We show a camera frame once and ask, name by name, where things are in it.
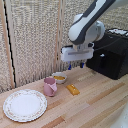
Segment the textured wall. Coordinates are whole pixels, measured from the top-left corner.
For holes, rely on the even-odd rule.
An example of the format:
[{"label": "textured wall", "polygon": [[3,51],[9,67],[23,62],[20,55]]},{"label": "textured wall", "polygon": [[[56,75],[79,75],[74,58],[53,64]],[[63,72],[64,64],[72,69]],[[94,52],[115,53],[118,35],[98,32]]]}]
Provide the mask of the textured wall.
[{"label": "textured wall", "polygon": [[99,20],[105,24],[106,29],[128,30],[128,5],[107,12]]},{"label": "textured wall", "polygon": [[9,1],[16,81],[21,86],[53,72],[59,0]]},{"label": "textured wall", "polygon": [[0,93],[11,89],[11,77],[7,57],[2,16],[0,14]]},{"label": "textured wall", "polygon": [[[68,31],[76,14],[83,13],[94,0],[6,0],[12,17],[13,57],[18,86],[67,70],[60,60],[62,46],[69,45]],[[128,29],[128,6],[118,8],[101,20],[106,28]],[[80,61],[72,62],[72,67]]]}]

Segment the yellow object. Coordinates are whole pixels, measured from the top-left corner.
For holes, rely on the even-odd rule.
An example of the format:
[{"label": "yellow object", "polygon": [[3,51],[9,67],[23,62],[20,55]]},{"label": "yellow object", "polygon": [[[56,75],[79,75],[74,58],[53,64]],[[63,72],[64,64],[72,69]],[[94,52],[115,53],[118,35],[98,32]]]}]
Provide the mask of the yellow object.
[{"label": "yellow object", "polygon": [[79,90],[73,84],[68,85],[66,87],[71,92],[72,95],[78,95],[80,93]]},{"label": "yellow object", "polygon": [[65,77],[62,77],[62,76],[54,76],[54,79],[57,79],[57,80],[64,80]]}]

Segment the plate rim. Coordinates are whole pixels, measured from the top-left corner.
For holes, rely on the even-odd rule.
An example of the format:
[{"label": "plate rim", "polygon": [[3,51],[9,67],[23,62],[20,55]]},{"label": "plate rim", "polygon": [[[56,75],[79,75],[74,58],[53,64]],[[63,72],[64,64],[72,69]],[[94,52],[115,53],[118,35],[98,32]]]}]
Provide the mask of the plate rim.
[{"label": "plate rim", "polygon": [[[34,92],[39,93],[40,95],[42,95],[42,96],[44,97],[46,106],[45,106],[45,109],[44,109],[38,116],[35,116],[34,118],[30,118],[30,119],[23,120],[23,119],[14,119],[14,118],[10,117],[10,116],[6,113],[6,110],[5,110],[5,103],[7,103],[8,98],[10,98],[12,95],[14,95],[14,94],[16,94],[16,93],[18,93],[18,92],[21,92],[21,91],[34,91]],[[42,116],[42,115],[44,114],[44,112],[46,111],[46,109],[47,109],[47,99],[46,99],[46,97],[44,96],[44,94],[40,93],[39,91],[31,90],[31,89],[19,90],[19,91],[16,91],[16,92],[12,93],[11,95],[9,95],[9,96],[6,98],[6,100],[4,101],[4,104],[3,104],[3,111],[4,111],[4,114],[5,114],[9,119],[11,119],[11,120],[13,120],[13,121],[17,121],[17,122],[33,121],[33,120],[39,118],[40,116]]]}]

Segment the electrical cable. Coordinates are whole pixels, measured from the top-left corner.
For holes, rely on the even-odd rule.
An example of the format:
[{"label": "electrical cable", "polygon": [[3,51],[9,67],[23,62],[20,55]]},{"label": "electrical cable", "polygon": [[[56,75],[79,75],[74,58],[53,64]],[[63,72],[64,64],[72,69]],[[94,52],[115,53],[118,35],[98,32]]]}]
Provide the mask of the electrical cable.
[{"label": "electrical cable", "polygon": [[114,43],[116,43],[116,42],[117,42],[118,40],[120,40],[120,39],[122,39],[122,38],[118,38],[117,40],[113,41],[113,42],[112,42],[111,44],[109,44],[109,45],[106,45],[106,46],[104,46],[104,47],[95,49],[94,52],[95,52],[95,51],[98,51],[98,50],[100,50],[100,49],[106,48],[106,47],[108,47],[108,46],[111,46],[111,45],[113,45]]}]

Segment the small bowl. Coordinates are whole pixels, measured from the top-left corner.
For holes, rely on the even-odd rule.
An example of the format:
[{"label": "small bowl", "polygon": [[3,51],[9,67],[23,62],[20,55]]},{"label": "small bowl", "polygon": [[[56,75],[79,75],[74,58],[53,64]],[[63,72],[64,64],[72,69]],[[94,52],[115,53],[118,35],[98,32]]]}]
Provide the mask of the small bowl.
[{"label": "small bowl", "polygon": [[[54,76],[62,76],[62,77],[65,77],[65,79],[63,79],[63,80],[58,80],[58,79],[55,79]],[[66,79],[67,79],[67,76],[66,76],[63,72],[56,72],[56,73],[53,73],[53,74],[52,74],[52,77],[56,80],[56,83],[57,83],[57,84],[63,84],[63,83],[66,81]]]}]

